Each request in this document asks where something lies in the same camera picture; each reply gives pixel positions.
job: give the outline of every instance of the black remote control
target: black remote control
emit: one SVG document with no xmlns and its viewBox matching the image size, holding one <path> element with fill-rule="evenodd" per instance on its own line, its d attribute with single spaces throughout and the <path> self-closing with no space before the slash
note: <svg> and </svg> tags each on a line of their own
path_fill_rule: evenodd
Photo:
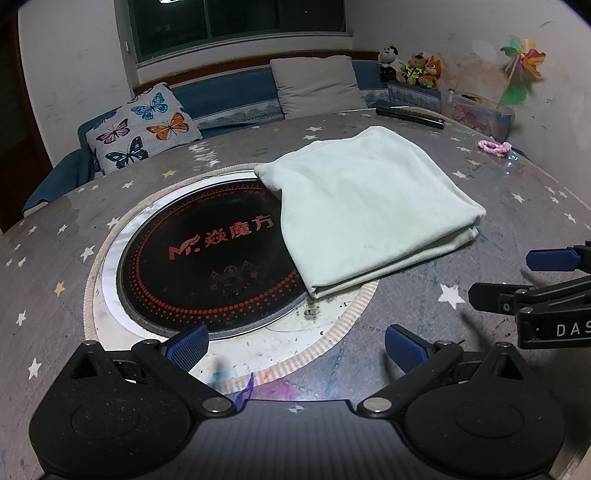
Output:
<svg viewBox="0 0 591 480">
<path fill-rule="evenodd" d="M 443 127 L 445 127 L 445 120 L 443 118 L 413 112 L 412 110 L 406 110 L 404 108 L 379 106 L 376 107 L 375 112 L 378 115 L 391 116 L 400 120 L 408 120 L 410 122 L 427 125 L 428 127 L 435 127 L 439 130 L 443 130 Z"/>
</svg>

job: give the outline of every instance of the teddy bear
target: teddy bear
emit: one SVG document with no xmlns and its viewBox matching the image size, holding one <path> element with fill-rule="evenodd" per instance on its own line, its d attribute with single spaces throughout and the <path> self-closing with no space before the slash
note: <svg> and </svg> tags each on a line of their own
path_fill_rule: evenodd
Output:
<svg viewBox="0 0 591 480">
<path fill-rule="evenodd" d="M 427 60 L 422 53 L 413 55 L 408 61 L 408 65 L 402 65 L 400 72 L 396 75 L 396 80 L 403 83 L 408 83 L 410 86 L 417 84 L 419 77 L 425 75 L 425 65 Z"/>
<path fill-rule="evenodd" d="M 418 84 L 423 88 L 439 90 L 437 79 L 441 76 L 441 60 L 435 60 L 433 55 L 425 65 L 425 73 L 418 78 Z"/>
<path fill-rule="evenodd" d="M 398 57 L 398 49 L 394 45 L 385 47 L 378 55 L 379 79 L 382 83 L 396 79 L 396 69 L 392 66 Z"/>
</svg>

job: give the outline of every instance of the yellow star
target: yellow star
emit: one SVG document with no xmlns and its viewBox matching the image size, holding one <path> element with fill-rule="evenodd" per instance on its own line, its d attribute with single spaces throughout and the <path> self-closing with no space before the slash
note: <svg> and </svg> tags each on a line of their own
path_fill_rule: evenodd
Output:
<svg viewBox="0 0 591 480">
<path fill-rule="evenodd" d="M 54 290 L 54 292 L 57 294 L 57 296 L 60 296 L 60 293 L 63 292 L 65 290 L 64 288 L 64 283 L 61 281 L 56 285 L 56 289 Z"/>
</svg>

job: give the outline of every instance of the blue gripper pad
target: blue gripper pad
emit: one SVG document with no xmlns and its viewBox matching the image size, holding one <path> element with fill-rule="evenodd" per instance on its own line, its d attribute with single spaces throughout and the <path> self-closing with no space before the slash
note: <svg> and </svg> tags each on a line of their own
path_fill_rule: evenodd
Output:
<svg viewBox="0 0 591 480">
<path fill-rule="evenodd" d="M 386 353 L 404 373 L 429 358 L 431 344 L 412 334 L 399 325 L 390 325 L 385 335 Z"/>
<path fill-rule="evenodd" d="M 581 257 L 572 248 L 531 250 L 525 263 L 535 272 L 573 272 L 581 266 Z"/>
<path fill-rule="evenodd" d="M 163 354 L 186 372 L 191 370 L 207 353 L 209 333 L 205 325 L 185 334 L 178 333 L 163 343 Z"/>
</svg>

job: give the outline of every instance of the pink hair tie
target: pink hair tie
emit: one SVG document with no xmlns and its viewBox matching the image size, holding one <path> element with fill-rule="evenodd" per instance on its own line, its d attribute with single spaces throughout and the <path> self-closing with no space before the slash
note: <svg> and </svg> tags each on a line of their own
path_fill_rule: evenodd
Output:
<svg viewBox="0 0 591 480">
<path fill-rule="evenodd" d="M 504 157 L 511 151 L 511 144 L 505 142 L 502 145 L 488 140 L 479 140 L 478 148 L 483 149 L 486 153 L 496 155 L 497 157 Z"/>
</svg>

